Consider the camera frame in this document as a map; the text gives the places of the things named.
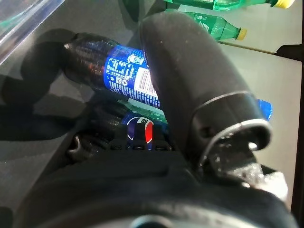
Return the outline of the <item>robot black right hand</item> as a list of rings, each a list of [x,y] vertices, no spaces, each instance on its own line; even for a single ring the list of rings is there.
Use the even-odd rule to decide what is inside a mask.
[[[215,41],[188,16],[165,11],[140,25],[142,49],[78,35],[66,67],[95,88],[129,76],[164,124],[123,123],[126,108],[100,104],[74,135],[73,164],[31,189],[15,228],[295,228],[283,174],[250,149],[268,146],[269,122]]]

